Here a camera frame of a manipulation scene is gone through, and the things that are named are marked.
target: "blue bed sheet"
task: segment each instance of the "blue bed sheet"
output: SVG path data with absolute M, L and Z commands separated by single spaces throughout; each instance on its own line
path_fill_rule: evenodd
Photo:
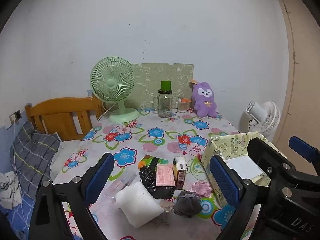
M 29 237 L 29 225 L 35 200 L 29 198 L 25 193 L 22 195 L 22 205 L 18 205 L 13 210 L 8 210 L 0 205 L 2 213 L 9 213 L 7 219 L 12 230 L 21 240 L 27 240 Z M 82 240 L 78 236 L 73 236 L 75 240 Z

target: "door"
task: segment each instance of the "door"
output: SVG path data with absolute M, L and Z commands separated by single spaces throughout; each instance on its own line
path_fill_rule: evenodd
M 296 135 L 320 149 L 320 27 L 301 0 L 279 0 L 285 9 L 292 64 L 286 102 L 273 143 L 298 171 L 316 175 L 313 165 L 289 148 Z

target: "table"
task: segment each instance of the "table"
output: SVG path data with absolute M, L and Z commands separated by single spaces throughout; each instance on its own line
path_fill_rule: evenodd
M 215 118 L 199 118 L 193 113 L 193 109 L 188 109 L 188 112 L 175 113 L 170 118 L 159 118 L 153 109 L 138 111 L 140 116 L 129 123 L 115 124 L 107 118 L 100 121 L 70 155 L 54 184 L 66 183 L 75 176 L 83 176 L 105 152 L 113 154 L 115 159 L 115 167 L 105 188 L 121 176 L 125 169 L 136 171 L 136 179 L 140 179 L 137 164 L 146 154 L 169 162 L 175 156 L 184 156 L 188 171 L 183 188 L 196 191 L 201 196 L 203 210 L 200 214 L 187 218 L 172 212 L 169 215 L 169 226 L 150 221 L 135 229 L 121 209 L 107 200 L 105 188 L 90 211 L 108 239 L 215 239 L 235 209 L 231 206 L 222 209 L 219 206 L 200 160 L 211 136 L 236 134 L 238 131 L 221 114 Z M 171 201 L 175 201 L 179 193 L 180 191 L 175 191 Z M 63 206 L 72 233 L 81 237 L 70 207 L 67 203 Z M 253 225 L 248 225 L 243 237 L 252 227 Z

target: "fan base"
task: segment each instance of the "fan base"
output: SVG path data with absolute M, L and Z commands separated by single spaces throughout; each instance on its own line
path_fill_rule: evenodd
M 134 108 L 125 108 L 124 114 L 119 114 L 119 110 L 110 113 L 109 120 L 115 123 L 130 122 L 137 119 L 140 113 Z

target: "gray pouch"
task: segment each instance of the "gray pouch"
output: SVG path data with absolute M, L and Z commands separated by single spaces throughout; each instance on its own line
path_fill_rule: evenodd
M 189 190 L 182 191 L 177 197 L 176 203 L 173 207 L 173 211 L 177 215 L 185 215 L 191 218 L 202 211 L 200 198 L 195 192 Z

